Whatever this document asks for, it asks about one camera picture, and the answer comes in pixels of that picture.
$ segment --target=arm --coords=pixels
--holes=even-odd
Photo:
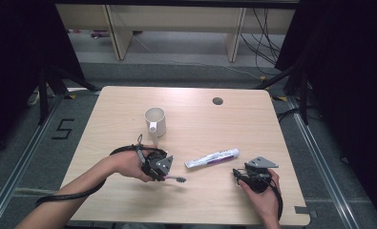
[[[268,169],[268,171],[271,173],[272,179],[275,181],[278,190],[281,192],[279,176],[273,170]],[[268,187],[263,193],[257,194],[242,180],[239,180],[239,185],[250,198],[254,211],[262,218],[262,223],[265,228],[281,228],[280,223],[278,222],[278,200],[274,191]]]
[[[149,152],[143,151],[143,154],[147,156]],[[55,194],[76,194],[90,190],[114,173],[120,173],[125,177],[138,178],[144,182],[151,181],[152,178],[146,176],[140,167],[141,161],[135,151],[107,156]],[[78,198],[42,203],[30,212],[16,228],[62,228],[86,199]]]

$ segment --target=finger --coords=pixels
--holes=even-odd
[[[278,190],[280,190],[280,176],[277,173],[275,173],[275,171],[273,171],[272,169],[268,169],[268,172],[271,174],[271,178],[275,181]]]
[[[144,173],[141,173],[138,177],[143,182],[153,181],[152,177],[145,175]]]

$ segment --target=wrist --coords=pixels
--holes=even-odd
[[[276,217],[262,218],[262,224],[266,229],[278,229],[281,228],[280,223]]]

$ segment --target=person's left hand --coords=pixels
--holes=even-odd
[[[156,146],[146,146],[149,148],[156,148]],[[146,157],[152,152],[143,150],[142,153]],[[136,151],[120,152],[107,157],[114,168],[114,173],[120,173],[125,177],[138,178],[144,182],[152,181],[153,179],[143,173],[141,170],[141,161]]]

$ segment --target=metal bracket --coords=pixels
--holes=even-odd
[[[258,168],[258,169],[278,168],[279,167],[278,164],[276,164],[272,161],[269,161],[262,156],[258,156],[256,158],[250,160],[250,161],[247,161],[246,164],[249,165],[249,166]]]
[[[173,163],[173,160],[174,160],[174,156],[168,156],[167,158],[159,160],[157,162],[158,169],[167,175],[170,172],[171,164]]]

